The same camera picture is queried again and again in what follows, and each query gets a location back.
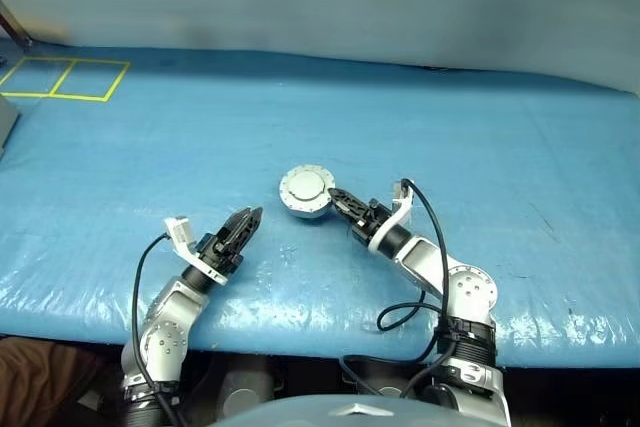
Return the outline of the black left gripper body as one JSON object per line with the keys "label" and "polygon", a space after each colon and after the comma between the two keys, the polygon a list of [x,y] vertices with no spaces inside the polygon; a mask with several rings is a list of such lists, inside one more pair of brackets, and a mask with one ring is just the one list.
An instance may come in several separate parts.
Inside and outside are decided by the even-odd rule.
{"label": "black left gripper body", "polygon": [[195,246],[196,257],[204,264],[199,270],[209,278],[230,276],[242,263],[244,246],[241,238],[223,239],[205,233]]}

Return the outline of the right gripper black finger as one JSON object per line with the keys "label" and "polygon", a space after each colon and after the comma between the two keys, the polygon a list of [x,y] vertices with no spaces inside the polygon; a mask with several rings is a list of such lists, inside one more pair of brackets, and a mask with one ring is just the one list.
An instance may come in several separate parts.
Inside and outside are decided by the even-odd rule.
{"label": "right gripper black finger", "polygon": [[331,198],[331,202],[333,200],[344,199],[349,200],[351,202],[352,209],[357,213],[357,215],[366,215],[370,211],[370,206],[349,191],[341,189],[341,188],[329,188],[328,193]]}
{"label": "right gripper black finger", "polygon": [[333,200],[332,205],[335,211],[350,225],[354,225],[357,222],[357,213],[352,209],[349,200]]}

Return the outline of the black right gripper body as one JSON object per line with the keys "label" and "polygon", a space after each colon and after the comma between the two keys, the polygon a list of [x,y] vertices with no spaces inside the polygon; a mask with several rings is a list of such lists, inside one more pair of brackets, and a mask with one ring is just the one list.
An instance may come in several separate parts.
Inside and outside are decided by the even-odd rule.
{"label": "black right gripper body", "polygon": [[351,211],[351,231],[360,243],[369,243],[392,215],[392,211],[377,200],[371,200],[368,204],[358,201]]}

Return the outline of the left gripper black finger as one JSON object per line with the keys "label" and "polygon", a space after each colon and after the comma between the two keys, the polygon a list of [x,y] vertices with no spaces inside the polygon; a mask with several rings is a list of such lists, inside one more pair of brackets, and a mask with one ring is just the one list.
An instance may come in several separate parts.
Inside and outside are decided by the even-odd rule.
{"label": "left gripper black finger", "polygon": [[252,236],[251,208],[232,214],[219,231],[219,240],[225,247],[244,247]]}
{"label": "left gripper black finger", "polygon": [[239,254],[258,230],[263,214],[262,207],[246,207],[229,219],[229,249]]}

